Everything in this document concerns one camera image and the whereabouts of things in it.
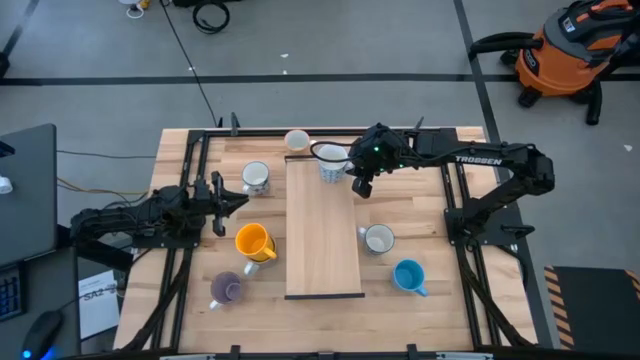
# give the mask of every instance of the white mug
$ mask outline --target white mug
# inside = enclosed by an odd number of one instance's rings
[[[393,231],[386,225],[376,224],[368,228],[358,228],[358,235],[364,242],[364,247],[373,255],[386,253],[396,243]]]
[[[320,151],[317,152],[317,155],[327,160],[340,160],[349,157],[347,150],[337,145],[323,145]],[[330,184],[335,184],[340,181],[346,174],[346,171],[353,168],[353,164],[349,161],[334,163],[318,159],[318,164],[320,164],[320,176],[322,180]]]
[[[242,170],[244,186],[242,192],[247,195],[265,195],[269,192],[269,167],[263,162],[252,161]]]
[[[315,143],[315,140],[310,140],[309,134],[303,130],[291,130],[284,136],[284,143],[291,151],[302,151]]]

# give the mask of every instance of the cup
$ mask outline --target cup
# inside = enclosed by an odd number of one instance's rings
[[[242,169],[242,192],[247,195],[265,195],[269,192],[269,168],[260,161],[252,161]]]
[[[371,225],[368,228],[358,228],[358,235],[364,242],[364,247],[373,255],[382,255],[391,250],[396,243],[393,231],[386,225]]]
[[[291,130],[284,136],[284,143],[291,151],[302,151],[315,141],[309,139],[309,134],[303,130]]]
[[[429,295],[424,287],[424,269],[417,261],[404,259],[393,268],[393,283],[400,290]]]
[[[209,304],[210,310],[215,310],[223,305],[242,297],[243,289],[240,277],[230,271],[220,273],[211,282],[211,296],[213,301]]]
[[[275,259],[276,243],[260,224],[247,224],[236,234],[236,249],[249,260],[261,263]]]
[[[273,243],[273,251],[276,252],[276,243]],[[262,262],[254,262],[254,261],[249,261],[247,262],[247,265],[244,266],[244,274],[246,276],[251,276],[253,274],[255,274],[256,272],[258,272],[258,270],[263,269],[265,267],[270,267],[271,265],[275,264],[277,259],[267,259],[265,261]]]
[[[317,152],[317,155],[327,160],[340,160],[349,157],[347,150],[337,145],[324,145]],[[340,181],[345,176],[347,170],[353,168],[353,164],[349,161],[326,162],[318,159],[318,164],[320,164],[320,176],[322,180],[330,184],[335,184]]]

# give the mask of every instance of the shop vacuum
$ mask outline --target shop vacuum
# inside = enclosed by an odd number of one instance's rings
[[[624,53],[637,50],[639,20],[640,0],[576,1],[551,15],[535,34],[506,32],[474,42],[469,58],[505,51],[500,61],[515,65],[524,86],[521,106],[529,108],[542,96],[568,96],[589,105],[586,123],[596,125],[600,80],[621,66]]]

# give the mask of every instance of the wooden table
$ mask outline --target wooden table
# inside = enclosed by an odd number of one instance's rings
[[[457,132],[460,140],[484,141],[480,127],[460,127]],[[186,129],[163,132],[152,188],[179,183],[187,133]],[[332,140],[345,142],[353,137]],[[192,173],[198,153],[196,149]],[[386,224],[397,237],[395,247],[382,256],[369,256],[359,250],[365,298],[285,300],[286,266],[285,259],[280,258],[274,266],[245,280],[247,291],[241,303],[209,311],[209,286],[215,275],[222,271],[242,274],[246,259],[236,251],[234,236],[243,225],[263,224],[275,238],[279,254],[286,254],[287,154],[281,137],[211,140],[207,176],[218,170],[225,187],[241,191],[242,168],[249,161],[260,160],[270,168],[272,189],[269,196],[252,198],[225,219],[226,237],[217,238],[211,222],[204,228],[201,246],[194,252],[191,265],[180,351],[226,353],[231,345],[240,345],[242,352],[406,351],[410,343],[415,343],[419,351],[470,350],[460,274],[443,220],[446,201],[439,168],[385,174],[372,183],[370,199],[353,194],[358,226]],[[471,196],[482,196],[496,186],[491,167],[465,165],[465,170]],[[456,202],[461,204],[455,179],[454,189]],[[483,250],[494,300],[520,333],[535,342],[517,260],[493,247]],[[165,255],[166,250],[153,250],[131,270],[115,348],[131,340],[156,305]],[[391,286],[391,269],[404,258],[413,258],[424,266],[428,297],[400,292]],[[487,322],[477,298],[476,306],[483,341],[488,343]],[[170,308],[165,317],[163,345],[169,343],[172,321]]]

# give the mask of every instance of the concrete floor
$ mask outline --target concrete floor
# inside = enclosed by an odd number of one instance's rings
[[[29,1],[0,2],[0,46],[18,24],[24,25],[6,78],[192,75],[157,1],[139,20],[127,18],[116,0],[40,1],[25,23]],[[534,32],[571,2],[463,0],[474,39],[499,31]],[[169,8],[201,76],[282,75],[284,70],[289,75],[471,74],[452,0],[246,0],[229,7],[231,24],[213,36],[195,29],[190,10]],[[506,72],[496,59],[480,57],[484,74]],[[486,87],[500,137],[533,142],[555,162],[556,189],[519,202],[524,222],[537,228],[528,237],[537,268],[552,264],[640,273],[640,223],[633,205],[640,197],[635,177],[640,175],[635,156],[640,85],[604,83],[597,127],[584,124],[585,107],[567,100],[543,99],[524,110],[515,102],[517,84]],[[420,116],[424,125],[485,125],[471,81],[247,81],[203,88],[216,116],[234,111],[243,127],[411,125]],[[163,128],[213,126],[196,84],[0,86],[0,109],[0,133],[51,122],[58,127],[60,149],[113,155],[153,155]],[[121,191],[145,189],[153,167],[153,160],[62,154],[58,160],[59,176],[73,183]],[[113,200],[60,191],[60,222]],[[85,264],[81,274],[98,270]],[[541,271],[536,278],[542,286]],[[551,333],[557,346],[553,327]]]

